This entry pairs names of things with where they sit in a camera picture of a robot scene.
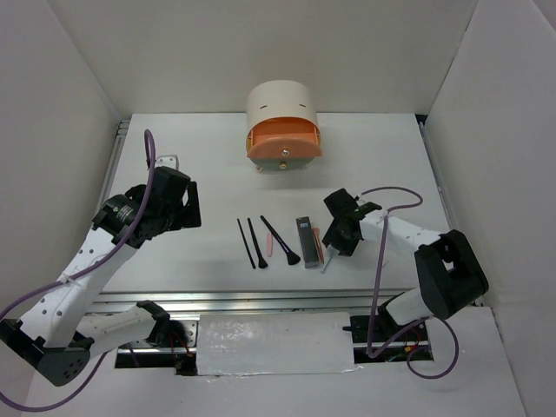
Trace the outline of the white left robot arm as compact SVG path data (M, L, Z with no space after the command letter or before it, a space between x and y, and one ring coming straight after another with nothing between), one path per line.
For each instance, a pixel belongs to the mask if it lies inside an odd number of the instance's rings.
M183 325L152 301L139 301L119 314L87 314L146 241L202 224L196 182L169 167L156 168L152 178L145 209L140 208L144 185L109 198L56 287L20 318L1 321L2 341L56 387L73 381L90 359L124 344L145 341L165 348L185 342Z

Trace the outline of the pink nail file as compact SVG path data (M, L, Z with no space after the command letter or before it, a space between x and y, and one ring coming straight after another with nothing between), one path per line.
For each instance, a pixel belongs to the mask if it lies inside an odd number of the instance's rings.
M267 257L271 257L272 254L273 254L273 244L274 244L274 238L273 238L272 234L270 232L268 232L267 240L266 240L266 255L267 255Z

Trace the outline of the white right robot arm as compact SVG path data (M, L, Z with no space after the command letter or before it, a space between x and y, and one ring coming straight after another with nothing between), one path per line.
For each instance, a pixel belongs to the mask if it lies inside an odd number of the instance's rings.
M360 242L379 245L373 291L381 286L387 251L414 262L418 285L384 303L371 302L368 323L361 321L345 329L359 340L370 342L375 334L397 340L408 325L429 317L447 320L483 296L489 289L487 277L466 236L457 229L439 232L397 217L397 212L415 209L423 197L412 191L415 202L383 208L339 189L324 200L332 222L322 242L337 255L349 257Z

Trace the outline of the grey bottom drawer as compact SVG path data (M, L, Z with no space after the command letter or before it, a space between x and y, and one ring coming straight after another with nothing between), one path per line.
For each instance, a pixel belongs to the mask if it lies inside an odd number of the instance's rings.
M314 160L309 158L277 158L277 159L252 159L251 162L259 172L286 172L289 170L304 169Z

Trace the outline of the large black makeup brush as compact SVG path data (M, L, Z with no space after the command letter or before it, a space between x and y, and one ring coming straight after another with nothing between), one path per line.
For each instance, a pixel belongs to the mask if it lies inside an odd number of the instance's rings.
M301 261L300 256L298 256L298 254L296 254L287 245L287 243L285 241L283 241L281 236L273 228L273 226L269 223L269 221L266 219L266 217L264 215L260 215L260 218L261 218L261 221L263 222L263 224L268 228L268 231L270 232L270 234L276 239L276 241L278 242L278 244L280 245L280 247L284 251L284 253L287 257L288 265L289 266L294 266L294 265L298 264Z

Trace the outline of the dark grey cosmetic box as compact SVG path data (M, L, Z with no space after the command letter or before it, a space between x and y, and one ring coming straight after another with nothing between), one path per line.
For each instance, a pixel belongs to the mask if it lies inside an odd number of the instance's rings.
M295 219L301 244L302 259L305 268L317 268L321 264L313 228L308 216Z

